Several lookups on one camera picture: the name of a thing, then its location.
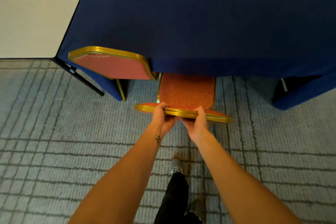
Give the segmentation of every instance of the folded chair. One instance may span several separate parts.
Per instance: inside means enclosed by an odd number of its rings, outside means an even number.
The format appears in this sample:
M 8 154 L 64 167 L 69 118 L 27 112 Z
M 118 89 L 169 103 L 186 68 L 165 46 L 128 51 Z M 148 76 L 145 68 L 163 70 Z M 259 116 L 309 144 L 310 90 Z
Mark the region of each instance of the folded chair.
M 69 52 L 69 60 L 116 80 L 124 101 L 126 97 L 120 79 L 157 80 L 158 73 L 152 72 L 148 60 L 133 52 L 125 52 L 98 46 L 88 46 Z
M 166 102 L 169 107 L 164 109 L 165 114 L 195 119 L 198 113 L 193 109 L 202 106 L 207 120 L 228 123 L 231 120 L 229 117 L 214 111 L 215 93 L 214 77 L 163 73 L 160 77 L 157 103 L 136 104 L 135 110 L 153 113 L 160 102 Z

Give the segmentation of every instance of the wrist tattoo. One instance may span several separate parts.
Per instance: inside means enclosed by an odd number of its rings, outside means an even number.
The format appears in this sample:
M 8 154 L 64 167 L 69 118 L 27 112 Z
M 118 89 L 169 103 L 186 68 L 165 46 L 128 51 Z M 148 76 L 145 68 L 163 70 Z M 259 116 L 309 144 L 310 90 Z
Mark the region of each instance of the wrist tattoo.
M 155 140 L 156 140 L 156 142 L 157 142 L 157 144 L 160 146 L 161 145 L 161 137 L 160 136 L 157 136 L 156 138 L 155 138 Z

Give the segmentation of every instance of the black pants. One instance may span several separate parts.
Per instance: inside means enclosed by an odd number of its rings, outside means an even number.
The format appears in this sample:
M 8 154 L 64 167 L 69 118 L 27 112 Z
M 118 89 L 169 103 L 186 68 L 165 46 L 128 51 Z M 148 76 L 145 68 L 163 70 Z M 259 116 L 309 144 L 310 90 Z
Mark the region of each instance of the black pants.
M 174 173 L 162 199 L 154 224 L 202 224 L 194 213 L 184 213 L 188 207 L 189 185 L 181 173 Z

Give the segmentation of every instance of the carpet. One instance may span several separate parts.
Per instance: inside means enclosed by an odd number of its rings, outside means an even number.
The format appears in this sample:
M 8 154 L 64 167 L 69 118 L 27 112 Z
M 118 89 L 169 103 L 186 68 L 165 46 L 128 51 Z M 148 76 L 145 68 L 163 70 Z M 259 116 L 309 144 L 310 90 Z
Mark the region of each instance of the carpet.
M 288 111 L 269 104 L 272 79 L 217 78 L 210 124 L 223 147 L 303 223 L 336 223 L 336 90 Z M 158 82 L 131 80 L 126 102 L 100 97 L 49 61 L 0 61 L 0 223 L 67 223 L 80 201 L 137 141 Z M 182 159 L 207 223 L 232 223 L 211 174 L 181 122 L 166 135 L 135 223 L 153 223 Z

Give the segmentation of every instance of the white tabletop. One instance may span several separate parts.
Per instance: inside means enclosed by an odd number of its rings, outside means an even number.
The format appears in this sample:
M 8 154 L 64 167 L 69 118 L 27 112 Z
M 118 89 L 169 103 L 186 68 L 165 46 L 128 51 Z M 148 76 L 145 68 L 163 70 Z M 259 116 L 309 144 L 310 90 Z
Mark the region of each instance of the white tabletop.
M 55 57 L 79 0 L 0 0 L 0 58 Z

